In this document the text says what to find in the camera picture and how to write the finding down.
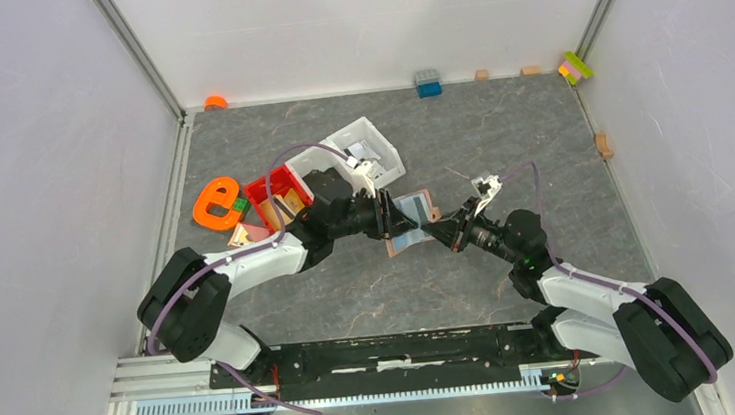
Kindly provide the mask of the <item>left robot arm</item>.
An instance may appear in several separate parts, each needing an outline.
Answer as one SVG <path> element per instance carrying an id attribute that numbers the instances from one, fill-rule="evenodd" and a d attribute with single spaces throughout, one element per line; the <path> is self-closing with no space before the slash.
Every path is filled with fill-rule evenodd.
<path id="1" fill-rule="evenodd" d="M 253 245 L 209 254 L 179 249 L 137 308 L 150 332 L 148 348 L 156 354 L 164 347 L 180 362 L 206 358 L 226 364 L 245 384 L 260 385 L 270 376 L 270 358 L 250 330 L 223 321 L 228 302 L 273 279 L 309 270 L 330 256 L 337 239 L 363 234 L 392 240 L 418 226 L 389 192 L 378 189 L 315 202 L 284 231 Z"/>

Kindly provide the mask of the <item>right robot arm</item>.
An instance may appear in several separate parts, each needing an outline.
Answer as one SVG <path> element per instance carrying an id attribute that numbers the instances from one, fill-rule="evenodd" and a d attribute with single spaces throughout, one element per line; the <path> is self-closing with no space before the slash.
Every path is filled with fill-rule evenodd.
<path id="1" fill-rule="evenodd" d="M 553 254 L 539 214 L 517 209 L 498 222 L 476 208 L 470 199 L 423 230 L 452 252 L 475 246 L 510 263 L 514 289 L 544 305 L 532 322 L 542 358 L 593 353 L 633 369 L 671 402 L 715 382 L 733 359 L 730 342 L 677 281 L 629 283 L 586 272 Z"/>

